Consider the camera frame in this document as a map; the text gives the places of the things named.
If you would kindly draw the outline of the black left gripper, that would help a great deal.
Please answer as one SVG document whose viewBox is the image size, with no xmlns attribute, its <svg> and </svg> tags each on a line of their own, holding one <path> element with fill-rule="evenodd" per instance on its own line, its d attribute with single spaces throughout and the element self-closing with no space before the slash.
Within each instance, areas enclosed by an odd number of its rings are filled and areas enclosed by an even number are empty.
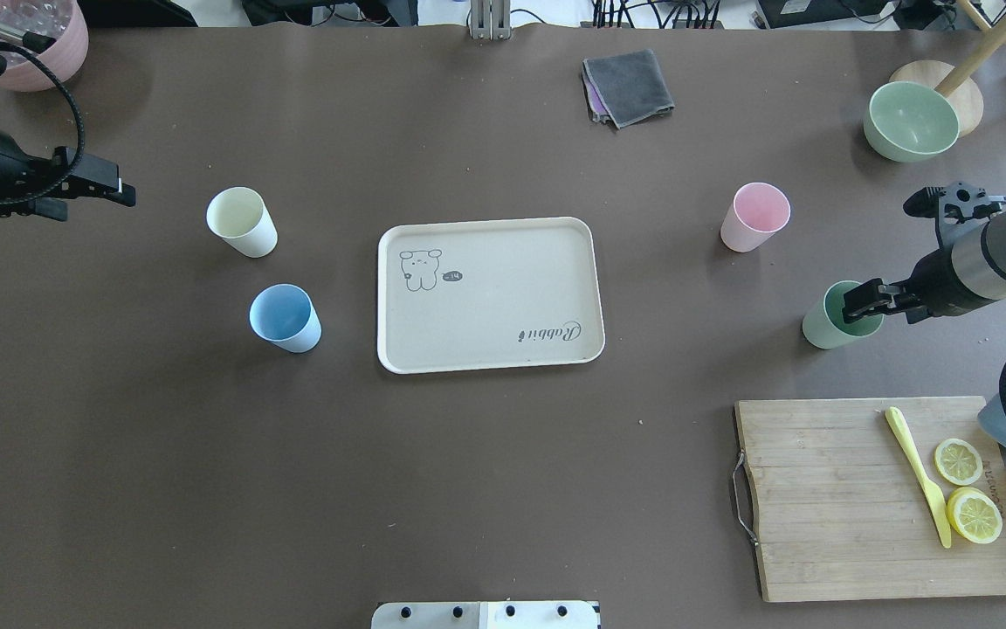
<svg viewBox="0 0 1006 629">
<path fill-rule="evenodd" d="M 71 174 L 64 180 L 68 166 Z M 13 214 L 37 215 L 64 222 L 67 206 L 60 195 L 101 198 L 135 207 L 136 189 L 123 184 L 119 167 L 111 161 L 75 149 L 58 147 L 49 158 L 25 154 L 12 136 L 0 131 L 0 218 Z"/>
</svg>

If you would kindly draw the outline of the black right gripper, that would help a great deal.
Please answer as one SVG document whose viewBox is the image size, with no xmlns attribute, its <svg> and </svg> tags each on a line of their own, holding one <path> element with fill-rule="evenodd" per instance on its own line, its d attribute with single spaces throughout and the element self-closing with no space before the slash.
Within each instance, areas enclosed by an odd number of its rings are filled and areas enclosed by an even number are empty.
<svg viewBox="0 0 1006 629">
<path fill-rule="evenodd" d="M 844 322 L 858 322 L 903 312 L 914 325 L 929 318 L 959 317 L 980 306 L 981 297 L 955 274 L 950 253 L 939 248 L 923 256 L 905 281 L 870 280 L 847 291 L 842 314 Z"/>
</svg>

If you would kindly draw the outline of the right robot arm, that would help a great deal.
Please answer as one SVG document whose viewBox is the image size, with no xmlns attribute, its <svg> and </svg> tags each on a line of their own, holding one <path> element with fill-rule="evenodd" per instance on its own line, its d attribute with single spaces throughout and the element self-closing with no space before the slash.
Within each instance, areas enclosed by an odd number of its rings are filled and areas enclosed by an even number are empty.
<svg viewBox="0 0 1006 629">
<path fill-rule="evenodd" d="M 1006 299 L 1006 196 L 965 183 L 926 187 L 905 202 L 912 218 L 934 221 L 938 246 L 910 278 L 866 281 L 831 308 L 847 323 L 902 312 L 911 323 L 958 317 Z M 1006 447 L 1006 361 L 998 391 L 978 417 L 982 429 Z"/>
</svg>

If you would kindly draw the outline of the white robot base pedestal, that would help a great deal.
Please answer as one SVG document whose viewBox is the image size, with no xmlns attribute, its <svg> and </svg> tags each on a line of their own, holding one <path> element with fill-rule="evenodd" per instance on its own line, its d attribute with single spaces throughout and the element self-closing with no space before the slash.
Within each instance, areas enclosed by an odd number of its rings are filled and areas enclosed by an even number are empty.
<svg viewBox="0 0 1006 629">
<path fill-rule="evenodd" d="M 600 628 L 599 604 L 583 600 L 389 602 L 371 628 Z"/>
</svg>

